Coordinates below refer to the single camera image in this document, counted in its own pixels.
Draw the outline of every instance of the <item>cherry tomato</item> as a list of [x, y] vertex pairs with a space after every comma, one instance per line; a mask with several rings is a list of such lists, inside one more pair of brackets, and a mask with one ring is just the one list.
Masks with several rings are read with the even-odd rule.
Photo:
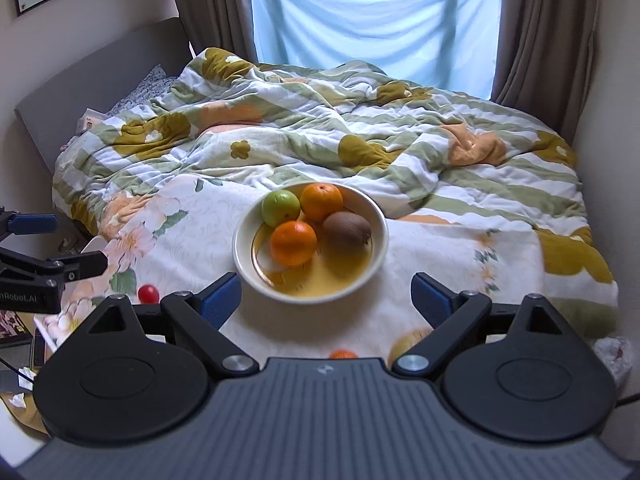
[[153, 285], [143, 285], [138, 289], [140, 303], [160, 303], [160, 293]]
[[341, 348], [340, 350], [336, 350], [329, 354], [329, 359], [357, 359], [358, 354], [352, 352], [351, 350], [345, 350]]

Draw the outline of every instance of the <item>blue sheet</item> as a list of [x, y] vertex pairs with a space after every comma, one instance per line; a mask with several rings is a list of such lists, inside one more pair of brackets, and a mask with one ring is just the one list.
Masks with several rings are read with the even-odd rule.
[[424, 86], [488, 98], [501, 0], [252, 0], [258, 59], [331, 68], [351, 59]]

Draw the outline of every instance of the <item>bowl rim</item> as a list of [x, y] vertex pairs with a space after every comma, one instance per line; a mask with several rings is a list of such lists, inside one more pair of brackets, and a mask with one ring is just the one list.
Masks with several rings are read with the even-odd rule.
[[[300, 186], [302, 184], [313, 184], [314, 182], [319, 182], [319, 181], [312, 181], [312, 182], [307, 182], [307, 183], [298, 182], [296, 184], [289, 184], [288, 186], [279, 186], [279, 187], [277, 187], [276, 189], [273, 189], [273, 190], [289, 189], [291, 187], [297, 187], [297, 186]], [[251, 286], [251, 288], [253, 290], [255, 290], [256, 292], [259, 292], [260, 294], [263, 294], [263, 295], [267, 296], [268, 298], [271, 298], [272, 300], [277, 300], [277, 301], [281, 301], [283, 303], [288, 303], [288, 304], [317, 305], [317, 304], [323, 304], [323, 303], [331, 303], [332, 301], [340, 300], [340, 298], [344, 298], [344, 297], [346, 297], [346, 296], [348, 296], [350, 294], [353, 294], [361, 286], [363, 286], [365, 283], [367, 283], [380, 270], [380, 268], [382, 267], [382, 265], [385, 262], [386, 251], [387, 251], [388, 245], [389, 245], [389, 231], [388, 231], [388, 226], [386, 225], [386, 218], [385, 218], [384, 213], [379, 208], [378, 204], [376, 204], [369, 196], [367, 196], [366, 194], [361, 192], [359, 189], [356, 189], [356, 188], [351, 187], [351, 186], [345, 186], [344, 184], [336, 184], [335, 182], [329, 182], [329, 184], [334, 184], [334, 186], [336, 186], [336, 187], [341, 187], [341, 188], [344, 188], [344, 189], [348, 189], [349, 191], [352, 191], [352, 192], [356, 193], [361, 198], [363, 198], [367, 203], [369, 203], [369, 205], [372, 207], [373, 211], [375, 211], [375, 213], [378, 216], [378, 219], [380, 220], [380, 223], [382, 225], [382, 240], [376, 241], [376, 243], [381, 244], [380, 245], [380, 250], [378, 252], [378, 257], [376, 258], [376, 260], [373, 261], [369, 265], [369, 267], [367, 267], [367, 269], [353, 283], [351, 283], [349, 286], [346, 286], [342, 290], [338, 290], [336, 292], [332, 292], [331, 294], [327, 294], [326, 296], [315, 296], [315, 297], [312, 297], [312, 298], [300, 298], [298, 296], [290, 296], [289, 294], [284, 294], [282, 292], [278, 292], [277, 290], [274, 290], [273, 288], [270, 288], [269, 286], [267, 286], [263, 282], [260, 282], [260, 286], [258, 286], [255, 283], [255, 282], [257, 282], [257, 279], [254, 278], [253, 276], [248, 276], [248, 273], [244, 269], [244, 265], [239, 261], [239, 257], [238, 257], [238, 253], [239, 253], [238, 237], [239, 237], [239, 234], [240, 234], [240, 229], [241, 229], [242, 225], [244, 224], [244, 222], [246, 221], [246, 218], [248, 217], [250, 212], [253, 211], [254, 208], [257, 205], [262, 203], [262, 199], [264, 198], [264, 196], [262, 196], [258, 200], [256, 200], [254, 203], [252, 203], [249, 206], [249, 209], [247, 209], [247, 211], [242, 215], [242, 218], [238, 221], [238, 224], [236, 225], [236, 228], [234, 230], [234, 234], [233, 234], [233, 237], [232, 237], [232, 241], [231, 241], [231, 252], [232, 252], [232, 255], [233, 255], [233, 259], [234, 259], [234, 264], [236, 265], [236, 270], [238, 271], [240, 276], [243, 278], [243, 280], [245, 282], [247, 282], [249, 284], [249, 286]]]

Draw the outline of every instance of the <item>headboard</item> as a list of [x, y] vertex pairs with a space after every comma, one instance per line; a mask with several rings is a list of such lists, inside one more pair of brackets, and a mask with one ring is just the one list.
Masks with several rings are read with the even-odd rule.
[[60, 146], [76, 131], [87, 108], [110, 110], [157, 64], [177, 76], [191, 60], [189, 41], [179, 18], [139, 28], [78, 60], [27, 95], [15, 113], [27, 127], [53, 174]]

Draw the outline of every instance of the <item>wire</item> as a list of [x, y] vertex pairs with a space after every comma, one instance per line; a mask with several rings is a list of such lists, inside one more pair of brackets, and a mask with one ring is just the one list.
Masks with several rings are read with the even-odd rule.
[[636, 400], [640, 400], [640, 392], [629, 395], [628, 397], [622, 397], [622, 399], [619, 399], [618, 402], [616, 402], [616, 408], [619, 408], [620, 406], [626, 406], [627, 404], [636, 402]]
[[0, 357], [0, 363], [2, 363], [4, 366], [6, 366], [7, 368], [9, 368], [9, 370], [14, 371], [15, 373], [17, 373], [18, 375], [20, 375], [20, 377], [22, 377], [23, 379], [26, 379], [27, 381], [29, 381], [30, 383], [33, 384], [33, 379], [31, 379], [30, 377], [27, 377], [25, 374], [23, 374], [20, 370], [16, 370], [14, 367], [12, 367], [7, 361], [5, 361], [4, 359], [2, 359]]

